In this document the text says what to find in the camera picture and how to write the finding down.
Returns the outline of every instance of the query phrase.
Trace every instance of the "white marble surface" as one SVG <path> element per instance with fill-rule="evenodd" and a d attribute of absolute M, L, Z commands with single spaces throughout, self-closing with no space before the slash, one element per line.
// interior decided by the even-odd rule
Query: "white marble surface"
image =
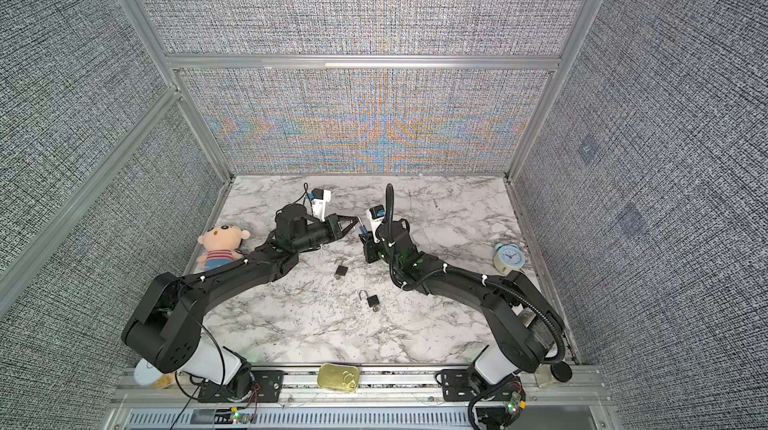
<path fill-rule="evenodd" d="M 522 234 L 500 177 L 241 176 L 218 224 L 235 224 L 263 243 L 275 211 L 302 193 L 303 183 L 329 189 L 327 214 L 354 215 L 384 204 L 395 187 L 395 218 L 407 218 L 419 249 L 453 265 L 497 274 L 493 245 L 517 243 L 524 271 L 538 286 Z M 349 272 L 334 279 L 338 265 Z M 358 291 L 378 295 L 374 312 Z M 366 264 L 357 229 L 340 242 L 303 254 L 283 279 L 243 292 L 205 319 L 218 342 L 252 362 L 453 363 L 470 362 L 493 342 L 479 311 L 450 299 L 401 291 L 384 262 Z"/>

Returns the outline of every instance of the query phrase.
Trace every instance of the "alarm clock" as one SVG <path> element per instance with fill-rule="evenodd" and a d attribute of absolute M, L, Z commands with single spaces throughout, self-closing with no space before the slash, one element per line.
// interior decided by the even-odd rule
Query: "alarm clock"
<path fill-rule="evenodd" d="M 522 271 L 525 255 L 517 245 L 497 243 L 493 248 L 496 250 L 493 256 L 493 265 L 496 270 L 504 275 L 513 270 Z"/>

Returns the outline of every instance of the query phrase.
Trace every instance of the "plush doll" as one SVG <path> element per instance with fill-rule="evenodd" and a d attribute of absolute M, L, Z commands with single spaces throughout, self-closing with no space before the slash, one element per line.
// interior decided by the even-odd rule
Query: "plush doll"
<path fill-rule="evenodd" d="M 197 243 L 205 247 L 205 253 L 197 259 L 198 268 L 205 271 L 234 262 L 243 256 L 237 249 L 243 240 L 250 238 L 248 230 L 233 225 L 215 226 L 201 236 Z"/>

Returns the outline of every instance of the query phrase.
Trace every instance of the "blue patch on wall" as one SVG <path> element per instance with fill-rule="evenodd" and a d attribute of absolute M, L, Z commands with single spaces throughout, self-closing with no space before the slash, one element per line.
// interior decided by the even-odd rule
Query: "blue patch on wall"
<path fill-rule="evenodd" d="M 645 220 L 634 203 L 627 203 L 616 216 L 616 222 L 621 227 L 624 236 L 632 238 L 645 230 Z"/>
<path fill-rule="evenodd" d="M 594 135 L 587 135 L 581 140 L 578 154 L 581 156 L 581 159 L 584 160 L 584 165 L 592 163 L 592 159 L 598 154 L 599 149 L 600 146 L 598 145 L 598 140 L 595 139 Z"/>

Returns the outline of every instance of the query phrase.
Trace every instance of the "open padlock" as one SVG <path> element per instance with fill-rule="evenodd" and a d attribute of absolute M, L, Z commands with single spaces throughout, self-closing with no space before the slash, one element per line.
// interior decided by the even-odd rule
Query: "open padlock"
<path fill-rule="evenodd" d="M 378 295 L 368 296 L 368 291 L 360 290 L 357 292 L 357 296 L 361 301 L 363 294 L 365 294 L 366 299 L 368 300 L 368 306 L 371 307 L 373 311 L 379 311 L 381 309 Z"/>

